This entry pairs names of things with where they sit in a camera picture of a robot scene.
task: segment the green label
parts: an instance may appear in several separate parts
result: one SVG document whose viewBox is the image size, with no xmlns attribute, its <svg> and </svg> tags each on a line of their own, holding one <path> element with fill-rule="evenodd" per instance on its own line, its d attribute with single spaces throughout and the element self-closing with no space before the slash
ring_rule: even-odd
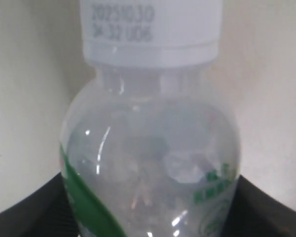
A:
<svg viewBox="0 0 296 237">
<path fill-rule="evenodd" d="M 61 157 L 63 180 L 81 237 L 127 237 L 116 219 L 69 164 L 62 147 Z"/>
</svg>

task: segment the bottle cap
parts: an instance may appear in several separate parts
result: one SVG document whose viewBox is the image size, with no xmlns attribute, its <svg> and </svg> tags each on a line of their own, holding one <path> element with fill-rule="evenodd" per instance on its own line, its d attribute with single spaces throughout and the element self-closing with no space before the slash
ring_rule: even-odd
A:
<svg viewBox="0 0 296 237">
<path fill-rule="evenodd" d="M 80 10 L 92 66 L 184 67 L 218 54 L 222 0 L 80 0 Z"/>
</svg>

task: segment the clear plastic bottle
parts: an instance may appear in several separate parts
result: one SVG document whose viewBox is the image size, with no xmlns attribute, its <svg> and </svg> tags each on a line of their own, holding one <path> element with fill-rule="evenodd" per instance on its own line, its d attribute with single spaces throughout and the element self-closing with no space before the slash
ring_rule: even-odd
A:
<svg viewBox="0 0 296 237">
<path fill-rule="evenodd" d="M 73 101 L 61 135 L 81 236 L 218 237 L 239 175 L 239 140 L 232 113 L 203 76 L 209 60 L 119 65 L 92 58 L 98 42 L 87 39 L 97 79 Z M 150 62 L 144 50 L 139 60 Z"/>
</svg>

